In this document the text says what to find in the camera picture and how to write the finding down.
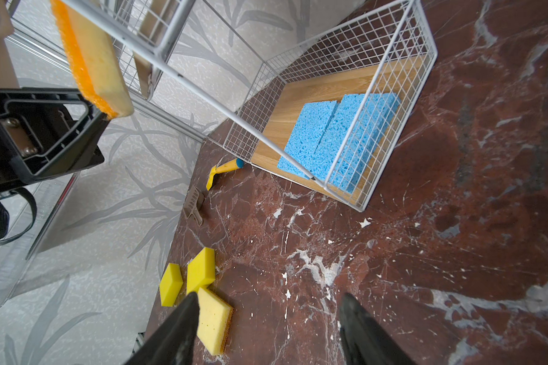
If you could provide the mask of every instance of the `orange scouring pad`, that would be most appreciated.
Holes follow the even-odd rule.
[[[134,113],[110,36],[60,0],[51,0],[51,8],[83,97],[110,119]]]

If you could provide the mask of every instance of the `yellow handle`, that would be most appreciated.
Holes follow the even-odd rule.
[[[237,170],[241,167],[244,167],[244,162],[239,159],[239,158],[236,158],[236,159],[233,159],[231,160],[230,162],[227,162],[221,166],[218,166],[215,168],[215,173],[223,173],[223,172],[229,172],[229,171],[234,171],[234,170]]]

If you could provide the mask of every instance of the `black strap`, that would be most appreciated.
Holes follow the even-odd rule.
[[[6,239],[3,239],[6,234],[8,233],[8,222],[9,222],[9,214],[6,208],[2,205],[0,202],[0,246],[8,244],[15,239],[20,238],[23,234],[29,231],[33,227],[34,221],[37,219],[37,202],[34,200],[34,196],[30,193],[30,191],[26,190],[23,187],[18,187],[16,189],[12,189],[10,191],[13,194],[18,194],[26,200],[30,205],[30,211],[33,214],[33,220],[29,224],[28,227],[26,227],[21,233],[18,233],[12,237],[8,237]]]

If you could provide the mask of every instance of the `slotted scoop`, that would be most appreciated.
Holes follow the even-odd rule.
[[[199,208],[201,204],[205,201],[205,196],[201,193],[199,189],[195,186],[191,186],[187,197],[184,199],[183,213],[186,218],[189,218],[191,215],[195,217],[195,220],[199,225],[203,224],[203,218],[199,214]]]

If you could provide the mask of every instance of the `yellow sponge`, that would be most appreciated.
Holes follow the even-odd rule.
[[[215,281],[215,250],[205,247],[187,266],[187,294]]]
[[[134,113],[110,36],[60,0],[51,8],[81,94],[110,119]]]
[[[161,284],[158,286],[161,292],[161,306],[172,307],[176,297],[183,286],[181,268],[175,263],[170,263],[162,275]]]
[[[223,353],[234,308],[207,288],[198,289],[199,325],[197,337],[213,356]]]

